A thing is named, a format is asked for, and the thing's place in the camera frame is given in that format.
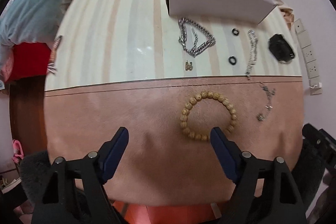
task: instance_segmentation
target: red floor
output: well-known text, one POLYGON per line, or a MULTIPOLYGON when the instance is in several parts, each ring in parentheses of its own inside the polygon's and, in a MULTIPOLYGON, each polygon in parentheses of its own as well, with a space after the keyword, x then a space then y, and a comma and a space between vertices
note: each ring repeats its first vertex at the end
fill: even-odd
MULTIPOLYGON (((113 206, 121 212, 124 203, 113 206)), ((215 219, 210 204, 181 207, 149 207, 130 204, 125 219, 130 224, 198 224, 215 219)))

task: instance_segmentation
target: silver chain necklace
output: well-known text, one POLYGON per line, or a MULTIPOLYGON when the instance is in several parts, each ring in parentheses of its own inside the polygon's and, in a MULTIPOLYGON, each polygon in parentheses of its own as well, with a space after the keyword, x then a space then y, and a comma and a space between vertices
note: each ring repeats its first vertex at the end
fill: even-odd
POLYGON ((200 24, 194 22, 193 20, 190 20, 190 19, 187 19, 187 18, 181 18, 178 21, 178 26, 179 26, 180 31, 181 31, 181 36, 179 37, 178 41, 182 45, 183 50, 186 51, 192 57, 195 57, 195 56, 201 54, 207 48, 213 46, 216 43, 216 39, 214 38, 214 36, 212 34, 210 34, 204 27, 202 27, 200 24), (192 32, 195 36, 194 46, 191 49, 187 49, 186 48, 187 31, 186 31, 186 28, 185 28, 186 23, 191 25, 192 27, 196 28, 200 32, 202 32, 202 34, 204 34, 205 37, 207 38, 207 41, 205 41, 202 45, 197 47, 198 36, 197 36, 194 28, 192 28, 192 32))
POLYGON ((265 121, 266 118, 268 117, 269 113, 271 112, 272 109, 272 96, 275 95, 275 89, 273 89, 271 92, 268 90, 268 87, 266 85, 263 85, 263 83, 260 83, 261 87, 264 91, 266 91, 266 96, 267 96, 267 105, 265 106, 267 108, 267 113, 265 115, 263 115, 262 112, 260 112, 257 115, 257 119, 259 122, 265 121))
POLYGON ((248 79, 250 79, 250 74, 252 71, 252 67, 256 64, 257 62, 257 44, 258 44, 258 38, 255 35, 254 30, 249 30, 247 33, 249 39, 250 39, 250 44, 251 44, 251 49, 250 49, 250 59, 249 63, 247 64, 246 72, 245 75, 248 79))

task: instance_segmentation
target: red cloth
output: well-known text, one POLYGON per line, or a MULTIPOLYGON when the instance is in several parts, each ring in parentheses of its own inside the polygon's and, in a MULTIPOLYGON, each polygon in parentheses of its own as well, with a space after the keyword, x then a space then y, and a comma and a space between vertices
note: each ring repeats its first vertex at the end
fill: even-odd
POLYGON ((21 43, 13 47, 14 65, 8 81, 46 75, 51 50, 45 43, 21 43))

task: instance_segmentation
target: gold pendant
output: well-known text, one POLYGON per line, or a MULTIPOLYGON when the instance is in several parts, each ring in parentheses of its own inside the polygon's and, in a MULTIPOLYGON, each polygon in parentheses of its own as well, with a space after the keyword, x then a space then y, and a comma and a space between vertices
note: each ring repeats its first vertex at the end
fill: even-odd
POLYGON ((188 63, 187 60, 187 62, 185 63, 185 70, 193 70, 193 63, 192 62, 188 63))

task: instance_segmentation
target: black ring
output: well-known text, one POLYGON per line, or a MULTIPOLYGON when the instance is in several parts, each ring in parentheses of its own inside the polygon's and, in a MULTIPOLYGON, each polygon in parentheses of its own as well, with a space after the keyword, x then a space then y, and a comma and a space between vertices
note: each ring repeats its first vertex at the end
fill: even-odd
POLYGON ((233 28, 232 29, 232 34, 235 35, 235 36, 238 36, 239 35, 239 30, 236 29, 236 28, 233 28))
POLYGON ((237 58, 234 56, 230 56, 228 60, 229 60, 229 63, 233 66, 237 64, 237 58))

